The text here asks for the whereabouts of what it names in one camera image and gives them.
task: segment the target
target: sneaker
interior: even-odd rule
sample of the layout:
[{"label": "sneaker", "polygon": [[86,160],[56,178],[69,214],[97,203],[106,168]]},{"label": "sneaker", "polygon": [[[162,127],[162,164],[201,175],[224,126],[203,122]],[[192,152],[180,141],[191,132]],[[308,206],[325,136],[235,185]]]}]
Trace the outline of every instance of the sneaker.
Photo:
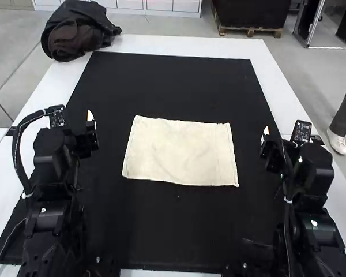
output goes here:
[{"label": "sneaker", "polygon": [[345,138],[336,135],[329,128],[327,129],[327,136],[329,139],[330,146],[332,146],[332,148],[341,155],[346,155]]}]

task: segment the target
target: table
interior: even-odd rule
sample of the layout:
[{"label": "table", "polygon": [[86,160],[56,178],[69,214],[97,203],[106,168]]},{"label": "table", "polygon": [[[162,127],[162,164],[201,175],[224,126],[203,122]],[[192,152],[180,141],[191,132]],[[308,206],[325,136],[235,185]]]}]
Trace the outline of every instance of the table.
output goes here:
[{"label": "table", "polygon": [[[102,51],[250,59],[281,135],[288,139],[297,119],[310,121],[262,40],[122,35],[114,40],[111,47]],[[66,104],[90,56],[91,54],[88,53],[73,62],[53,63],[20,112],[14,125],[36,110],[56,104]],[[47,125],[48,119],[42,118],[31,124],[23,134],[21,153],[28,175],[33,170],[33,141],[39,129]],[[312,134],[318,134],[315,128]],[[12,164],[11,143],[10,137],[5,137],[0,143],[0,235],[17,203],[18,196],[22,192],[22,186]],[[333,167],[335,178],[329,190],[329,199],[325,207],[337,223],[346,244],[346,180],[338,165],[333,163]],[[16,276],[17,272],[18,267],[9,265],[0,267],[0,276]],[[122,271],[121,275],[144,276],[147,273]]]}]

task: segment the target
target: gray floor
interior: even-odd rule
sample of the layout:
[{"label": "gray floor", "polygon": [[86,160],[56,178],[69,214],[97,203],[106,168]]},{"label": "gray floor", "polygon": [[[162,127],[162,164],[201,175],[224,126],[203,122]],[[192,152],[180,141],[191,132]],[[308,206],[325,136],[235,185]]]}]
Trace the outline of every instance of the gray floor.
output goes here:
[{"label": "gray floor", "polygon": [[[0,10],[0,102],[15,118],[45,74],[52,61],[37,45],[47,12]],[[204,1],[202,17],[175,18],[111,14],[123,33],[219,37]],[[295,91],[318,131],[325,135],[346,92],[346,50],[305,50],[292,36],[295,16],[289,16],[282,39],[255,34],[263,39]],[[324,18],[317,28],[313,46],[341,46],[333,35],[334,22]],[[245,38],[243,33],[225,38]],[[8,116],[0,110],[0,126],[10,126]],[[346,157],[334,155],[346,177]]]}]

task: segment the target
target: wooden pallet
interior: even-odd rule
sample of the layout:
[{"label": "wooden pallet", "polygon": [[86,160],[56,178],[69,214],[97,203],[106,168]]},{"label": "wooden pallet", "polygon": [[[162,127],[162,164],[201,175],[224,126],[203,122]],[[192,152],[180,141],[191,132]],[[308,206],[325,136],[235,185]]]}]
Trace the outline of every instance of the wooden pallet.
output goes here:
[{"label": "wooden pallet", "polygon": [[220,24],[220,20],[217,14],[217,11],[212,4],[212,12],[214,15],[215,23],[217,24],[218,33],[220,36],[225,36],[225,33],[228,31],[246,31],[247,37],[251,38],[254,36],[255,31],[262,31],[262,32],[273,32],[273,35],[276,39],[279,39],[283,35],[283,28],[278,29],[271,29],[271,28],[261,28],[261,27],[232,27],[232,26],[223,26]]}]

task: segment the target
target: towel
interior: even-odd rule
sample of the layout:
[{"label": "towel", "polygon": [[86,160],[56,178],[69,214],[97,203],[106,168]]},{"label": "towel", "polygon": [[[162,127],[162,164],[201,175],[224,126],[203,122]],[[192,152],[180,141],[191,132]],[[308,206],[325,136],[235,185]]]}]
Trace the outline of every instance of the towel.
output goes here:
[{"label": "towel", "polygon": [[181,185],[239,186],[230,124],[136,115],[122,175]]}]

